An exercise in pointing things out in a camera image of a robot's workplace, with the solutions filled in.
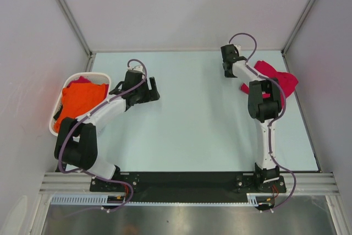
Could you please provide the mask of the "crimson red t-shirt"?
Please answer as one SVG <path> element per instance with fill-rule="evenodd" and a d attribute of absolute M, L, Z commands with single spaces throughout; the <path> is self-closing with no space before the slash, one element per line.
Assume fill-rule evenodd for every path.
<path fill-rule="evenodd" d="M 277 79 L 286 99 L 295 91 L 295 88 L 299 83 L 294 75 L 287 72 L 277 71 L 273 66 L 263 60 L 255 63 L 254 70 L 259 72 L 262 76 L 269 77 L 270 79 Z"/>

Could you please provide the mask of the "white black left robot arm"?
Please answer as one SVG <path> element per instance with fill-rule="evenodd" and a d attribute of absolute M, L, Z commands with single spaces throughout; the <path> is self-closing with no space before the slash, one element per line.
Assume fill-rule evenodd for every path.
<path fill-rule="evenodd" d="M 142 70 L 127 70 L 125 79 L 109 92 L 102 103 L 78 118 L 63 119 L 54 157 L 102 178 L 102 184 L 108 190 L 117 190 L 122 183 L 120 168 L 100 155 L 97 136 L 109 122 L 134 105 L 159 99 L 154 77 L 147 78 Z"/>

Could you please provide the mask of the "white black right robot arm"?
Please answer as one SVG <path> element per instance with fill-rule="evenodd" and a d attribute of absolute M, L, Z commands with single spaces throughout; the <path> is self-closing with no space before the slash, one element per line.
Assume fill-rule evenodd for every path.
<path fill-rule="evenodd" d="M 257 155 L 253 184 L 260 192 L 274 190 L 280 178 L 280 167 L 275 154 L 275 125 L 282 112 L 281 92 L 277 81 L 265 77 L 250 67 L 233 44 L 221 47 L 222 65 L 226 78 L 239 78 L 249 88 L 247 108 L 255 121 Z"/>

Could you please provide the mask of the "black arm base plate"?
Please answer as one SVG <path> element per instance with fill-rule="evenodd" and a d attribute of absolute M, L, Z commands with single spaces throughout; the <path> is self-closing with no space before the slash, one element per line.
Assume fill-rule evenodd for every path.
<path fill-rule="evenodd" d="M 283 176 L 259 183 L 252 172 L 122 172 L 119 180 L 141 203 L 240 203 L 247 193 L 287 192 Z"/>

